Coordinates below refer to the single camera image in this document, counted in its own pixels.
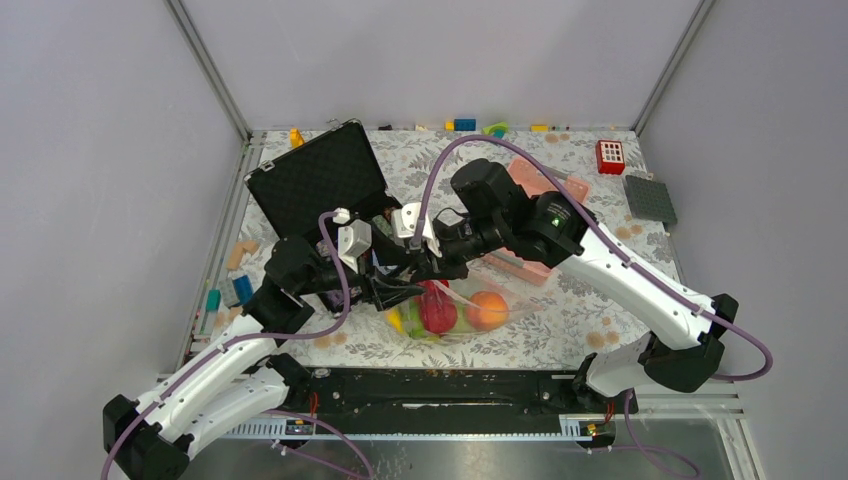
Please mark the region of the yellow toy banana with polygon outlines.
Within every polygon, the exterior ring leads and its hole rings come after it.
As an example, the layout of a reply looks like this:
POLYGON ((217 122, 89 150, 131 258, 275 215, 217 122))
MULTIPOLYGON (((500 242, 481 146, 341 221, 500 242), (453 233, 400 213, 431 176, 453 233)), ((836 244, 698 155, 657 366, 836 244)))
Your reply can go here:
POLYGON ((403 316, 397 309, 391 309, 386 313, 387 322, 400 334, 405 334, 403 316))

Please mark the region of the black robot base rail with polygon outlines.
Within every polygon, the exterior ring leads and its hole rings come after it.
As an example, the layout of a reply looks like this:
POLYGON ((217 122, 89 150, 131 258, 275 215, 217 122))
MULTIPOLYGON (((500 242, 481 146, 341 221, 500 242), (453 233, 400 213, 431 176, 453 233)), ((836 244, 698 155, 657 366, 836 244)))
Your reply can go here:
POLYGON ((635 413, 634 398, 611 399, 572 384, 574 372, 332 368, 320 373, 289 354, 266 357, 293 391, 282 408, 317 417, 345 434, 554 434, 563 416, 635 413))

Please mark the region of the clear zip top bag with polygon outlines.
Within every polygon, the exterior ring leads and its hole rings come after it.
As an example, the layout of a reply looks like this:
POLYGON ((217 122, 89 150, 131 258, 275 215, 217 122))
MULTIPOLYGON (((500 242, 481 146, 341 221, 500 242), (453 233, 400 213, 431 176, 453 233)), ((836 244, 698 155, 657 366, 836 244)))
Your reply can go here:
MULTIPOLYGON (((441 281, 446 281, 448 283, 448 287, 445 287, 445 290, 453 298, 454 304, 457 307, 457 324, 452 330, 445 334, 433 334, 429 332, 430 335, 427 338, 413 340, 430 341, 434 343, 456 343, 466 338, 493 332, 511 323, 523 320, 541 310, 541 307, 530 299, 480 276, 472 275, 466 279, 441 281), (469 304, 470 297, 479 291, 494 291, 505 298, 510 308, 510 318, 503 326, 491 331, 477 331, 469 324, 465 315, 465 307, 469 304)), ((420 308, 421 296, 422 295, 409 299, 391 309, 397 309, 401 315, 403 315, 406 310, 406 306, 409 304, 415 304, 420 308)), ((388 325, 394 332, 398 333, 389 323, 388 325)), ((406 333, 400 335, 410 338, 406 333)))

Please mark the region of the red toy apple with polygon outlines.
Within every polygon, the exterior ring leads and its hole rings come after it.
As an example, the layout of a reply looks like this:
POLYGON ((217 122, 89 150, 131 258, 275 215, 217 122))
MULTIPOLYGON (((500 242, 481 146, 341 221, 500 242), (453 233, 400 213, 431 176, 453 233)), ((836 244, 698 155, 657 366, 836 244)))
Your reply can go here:
POLYGON ((453 302, 423 302, 419 310, 423 327, 430 333, 445 334, 457 324, 458 310, 453 302))

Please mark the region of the red toy pepper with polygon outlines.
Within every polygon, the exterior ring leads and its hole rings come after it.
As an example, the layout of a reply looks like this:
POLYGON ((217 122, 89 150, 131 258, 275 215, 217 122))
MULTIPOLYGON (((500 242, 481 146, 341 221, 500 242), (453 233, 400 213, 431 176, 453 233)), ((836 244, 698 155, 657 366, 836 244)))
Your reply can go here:
POLYGON ((424 293, 420 299, 422 307, 443 309, 446 306, 454 305, 453 298, 445 290, 445 287, 448 287, 446 281, 426 280, 420 282, 419 286, 424 288, 424 293))

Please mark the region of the orange toy peach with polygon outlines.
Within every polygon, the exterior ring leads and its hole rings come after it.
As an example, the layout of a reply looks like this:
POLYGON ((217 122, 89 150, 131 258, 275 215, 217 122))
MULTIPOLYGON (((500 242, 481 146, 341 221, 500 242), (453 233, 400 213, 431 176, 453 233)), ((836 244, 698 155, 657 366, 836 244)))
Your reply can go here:
POLYGON ((503 326, 510 318, 505 298, 494 291, 474 293, 465 307, 469 324, 477 331, 491 331, 503 326))

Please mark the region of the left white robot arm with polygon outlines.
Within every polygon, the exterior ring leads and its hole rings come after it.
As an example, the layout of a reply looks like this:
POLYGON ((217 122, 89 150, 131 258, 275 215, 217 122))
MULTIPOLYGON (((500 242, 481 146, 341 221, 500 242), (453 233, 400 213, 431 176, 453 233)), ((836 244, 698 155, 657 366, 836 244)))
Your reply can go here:
POLYGON ((243 421, 278 406, 301 409, 311 387, 278 348, 341 329, 355 289, 379 310, 421 294, 429 267, 421 251, 389 240, 360 246, 345 231, 337 240, 278 240, 261 286, 215 340, 148 392, 104 406, 101 478, 118 467, 129 479, 177 479, 243 421))

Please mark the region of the green bumpy toy fruit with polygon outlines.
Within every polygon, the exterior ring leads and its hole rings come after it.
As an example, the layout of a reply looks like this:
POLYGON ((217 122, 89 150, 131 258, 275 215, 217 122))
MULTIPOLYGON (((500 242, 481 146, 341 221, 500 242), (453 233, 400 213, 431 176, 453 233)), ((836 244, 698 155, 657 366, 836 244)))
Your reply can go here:
POLYGON ((415 304, 406 306, 402 315, 402 327, 404 332, 412 339, 423 339, 430 335, 421 320, 419 307, 415 304))

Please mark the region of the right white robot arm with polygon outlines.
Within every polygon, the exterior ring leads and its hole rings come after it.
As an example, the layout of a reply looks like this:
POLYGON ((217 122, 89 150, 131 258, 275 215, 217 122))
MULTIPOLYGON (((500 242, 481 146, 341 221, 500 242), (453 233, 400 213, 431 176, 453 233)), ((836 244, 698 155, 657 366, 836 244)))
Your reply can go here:
POLYGON ((737 301, 694 292, 620 244, 594 214, 559 191, 528 194, 503 165, 476 159, 451 186, 464 205, 459 222, 429 219, 410 290, 391 306, 411 337, 483 332, 507 324, 512 305, 495 289, 461 295, 468 263, 505 251, 528 263, 561 268, 611 298, 647 327, 645 335, 605 354, 590 354, 573 380, 575 402, 597 412, 631 388, 657 384, 691 393, 717 372, 721 341, 737 301))

